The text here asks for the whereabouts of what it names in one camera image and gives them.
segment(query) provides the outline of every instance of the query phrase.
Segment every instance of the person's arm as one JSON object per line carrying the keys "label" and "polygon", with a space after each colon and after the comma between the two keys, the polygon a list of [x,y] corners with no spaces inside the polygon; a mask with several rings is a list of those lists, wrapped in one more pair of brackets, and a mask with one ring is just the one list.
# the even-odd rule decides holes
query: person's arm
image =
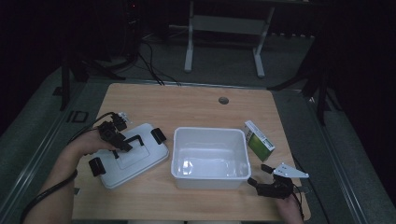
{"label": "person's arm", "polygon": [[276,199],[276,207],[286,224],[304,223],[298,202],[292,195],[289,198]]}
{"label": "person's arm", "polygon": [[[39,193],[66,180],[75,172],[81,157],[99,149],[115,148],[103,141],[97,130],[84,133],[71,142],[59,155]],[[33,207],[23,223],[71,223],[73,199],[74,181],[71,181]]]}

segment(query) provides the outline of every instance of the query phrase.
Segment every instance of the open white box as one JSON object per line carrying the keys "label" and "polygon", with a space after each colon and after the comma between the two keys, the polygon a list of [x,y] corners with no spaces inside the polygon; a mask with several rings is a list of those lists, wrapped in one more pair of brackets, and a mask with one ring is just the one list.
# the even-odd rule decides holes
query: open white box
{"label": "open white box", "polygon": [[171,173],[181,189],[237,189],[251,176],[245,134],[238,129],[177,128]]}

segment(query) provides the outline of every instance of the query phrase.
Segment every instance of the person's hand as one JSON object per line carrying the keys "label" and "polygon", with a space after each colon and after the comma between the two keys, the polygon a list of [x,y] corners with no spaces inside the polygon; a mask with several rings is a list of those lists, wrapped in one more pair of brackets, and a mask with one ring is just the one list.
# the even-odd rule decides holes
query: person's hand
{"label": "person's hand", "polygon": [[99,131],[92,130],[73,140],[65,149],[73,150],[81,158],[84,155],[95,153],[99,149],[115,150],[116,148],[102,140]]}
{"label": "person's hand", "polygon": [[276,207],[279,214],[287,224],[304,223],[300,214],[300,208],[297,200],[290,195],[289,198],[276,199]]}

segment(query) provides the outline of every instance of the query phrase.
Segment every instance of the white desk frame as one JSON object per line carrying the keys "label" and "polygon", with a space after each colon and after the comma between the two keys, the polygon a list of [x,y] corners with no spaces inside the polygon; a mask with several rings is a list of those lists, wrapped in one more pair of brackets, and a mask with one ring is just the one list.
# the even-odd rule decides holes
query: white desk frame
{"label": "white desk frame", "polygon": [[213,31],[223,33],[245,34],[245,35],[259,35],[259,45],[253,49],[254,62],[256,64],[257,76],[264,77],[264,69],[262,67],[262,45],[264,44],[267,31],[274,15],[275,8],[270,7],[267,19],[265,21],[237,19],[226,17],[213,17],[204,15],[194,15],[193,1],[190,1],[190,19],[189,19],[189,44],[187,46],[186,62],[184,64],[184,71],[191,72],[192,68],[192,54],[193,41],[192,33],[194,30]]}

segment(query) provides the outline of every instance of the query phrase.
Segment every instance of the gray carpet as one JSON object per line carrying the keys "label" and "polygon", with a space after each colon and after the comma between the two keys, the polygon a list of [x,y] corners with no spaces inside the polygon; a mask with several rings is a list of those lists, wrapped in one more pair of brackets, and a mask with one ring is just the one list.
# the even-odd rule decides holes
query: gray carpet
{"label": "gray carpet", "polygon": [[[159,71],[183,85],[222,85],[266,88],[293,77],[305,56],[312,39],[270,36],[262,52],[265,78],[257,78],[249,44],[207,41],[197,38],[191,73],[184,73],[186,39],[184,33],[169,42],[159,42],[155,36],[146,38],[153,48],[152,63]],[[149,61],[149,47],[141,46],[141,54]],[[142,60],[135,67],[119,71],[125,82],[152,82]],[[91,73],[89,82],[72,82],[72,102],[67,110],[59,111],[61,100],[53,90],[61,85],[60,71],[49,76],[32,96],[19,117],[0,139],[0,174],[3,178],[0,196],[1,215],[7,223],[18,223],[21,209],[34,197],[47,176],[59,150],[82,125],[66,122],[71,111],[89,112],[94,120],[113,80]],[[160,76],[167,84],[172,79]],[[377,179],[359,138],[346,115],[329,104],[325,113],[326,127],[318,124],[314,106],[298,91],[304,82],[287,90],[274,92],[276,106],[290,144],[290,149],[301,168],[311,176],[312,186],[303,180],[312,217],[306,223],[392,223],[396,211]],[[45,151],[43,162],[36,165],[35,177],[20,197],[14,184],[23,168],[37,151]],[[122,221],[74,221],[74,223],[124,223]]]}

